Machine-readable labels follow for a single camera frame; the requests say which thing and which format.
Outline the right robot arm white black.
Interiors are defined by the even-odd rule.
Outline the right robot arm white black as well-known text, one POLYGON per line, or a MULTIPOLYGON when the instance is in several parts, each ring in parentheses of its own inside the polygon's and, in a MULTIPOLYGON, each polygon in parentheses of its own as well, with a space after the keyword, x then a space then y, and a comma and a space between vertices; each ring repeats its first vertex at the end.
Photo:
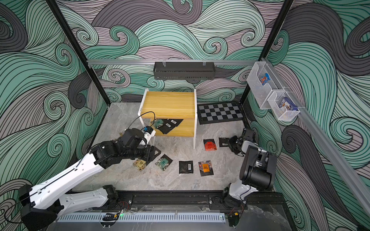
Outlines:
POLYGON ((230 150, 244 157, 239 179, 223 191, 222 204, 228 209, 243 206, 246 198, 254 192, 269 191, 273 188, 278 157, 259 147, 254 138, 254 132, 244 128, 241 136, 228 139, 230 150))

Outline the black tea bag barcode top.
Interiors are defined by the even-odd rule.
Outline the black tea bag barcode top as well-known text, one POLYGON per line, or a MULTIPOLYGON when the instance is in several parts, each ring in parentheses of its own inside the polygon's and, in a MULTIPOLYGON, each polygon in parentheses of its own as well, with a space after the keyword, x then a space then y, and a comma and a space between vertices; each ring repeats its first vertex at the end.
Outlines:
POLYGON ((193 161, 179 161, 179 174, 193 174, 193 161))

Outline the green jasmine tea bag top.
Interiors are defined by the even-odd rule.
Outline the green jasmine tea bag top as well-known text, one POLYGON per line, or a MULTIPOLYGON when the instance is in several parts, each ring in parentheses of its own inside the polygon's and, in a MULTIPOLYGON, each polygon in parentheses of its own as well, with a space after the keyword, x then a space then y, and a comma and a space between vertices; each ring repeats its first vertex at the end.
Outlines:
POLYGON ((173 162, 171 158, 169 158, 167 155, 163 155, 156 163, 155 165, 159 167, 162 171, 165 171, 167 167, 173 162))

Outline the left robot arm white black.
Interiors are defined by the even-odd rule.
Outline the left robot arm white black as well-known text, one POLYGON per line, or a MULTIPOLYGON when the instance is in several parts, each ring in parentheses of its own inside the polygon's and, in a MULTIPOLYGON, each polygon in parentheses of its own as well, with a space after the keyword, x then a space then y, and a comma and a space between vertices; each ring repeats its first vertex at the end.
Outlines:
POLYGON ((119 138, 97 144, 80 161, 45 182, 22 186, 18 190, 22 223, 29 231, 38 231, 69 213, 87 208, 114 209, 119 204, 119 196, 112 185, 82 193, 69 194, 68 191, 122 160, 152 162, 161 154, 149 144, 155 134, 150 126, 143 130, 126 129, 119 138))

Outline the red tea bag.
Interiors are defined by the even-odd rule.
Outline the red tea bag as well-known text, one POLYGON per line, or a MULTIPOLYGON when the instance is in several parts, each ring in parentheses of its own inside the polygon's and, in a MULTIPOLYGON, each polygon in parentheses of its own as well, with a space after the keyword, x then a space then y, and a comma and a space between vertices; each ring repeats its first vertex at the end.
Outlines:
POLYGON ((205 151, 215 151, 217 146, 214 139, 203 140, 205 151))

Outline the black orange tea bag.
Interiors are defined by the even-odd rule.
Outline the black orange tea bag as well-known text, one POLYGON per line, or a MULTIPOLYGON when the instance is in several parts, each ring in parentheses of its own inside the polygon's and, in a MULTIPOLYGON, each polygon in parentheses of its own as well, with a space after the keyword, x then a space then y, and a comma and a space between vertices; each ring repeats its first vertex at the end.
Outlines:
POLYGON ((198 167, 202 177, 214 175, 211 160, 198 162, 198 167))

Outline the green jasmine tea bag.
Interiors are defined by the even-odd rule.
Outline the green jasmine tea bag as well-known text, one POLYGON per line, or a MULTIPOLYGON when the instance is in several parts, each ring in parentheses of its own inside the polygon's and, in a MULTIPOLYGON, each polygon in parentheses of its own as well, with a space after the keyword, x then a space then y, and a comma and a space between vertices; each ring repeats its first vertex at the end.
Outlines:
POLYGON ((164 121, 162 119, 155 119, 153 121, 153 126, 155 129, 159 129, 160 127, 162 127, 164 124, 164 121))
POLYGON ((167 167, 173 162, 171 158, 169 158, 167 155, 163 155, 156 163, 155 165, 159 167, 162 171, 165 171, 167 167))

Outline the yellow oolong tea bag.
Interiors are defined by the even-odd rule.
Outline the yellow oolong tea bag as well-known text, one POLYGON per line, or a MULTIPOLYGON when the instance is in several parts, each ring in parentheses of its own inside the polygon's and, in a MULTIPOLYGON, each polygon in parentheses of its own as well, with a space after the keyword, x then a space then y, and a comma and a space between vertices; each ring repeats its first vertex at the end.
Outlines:
POLYGON ((139 171, 142 171, 146 168, 146 161, 137 159, 134 161, 133 166, 136 167, 139 171))

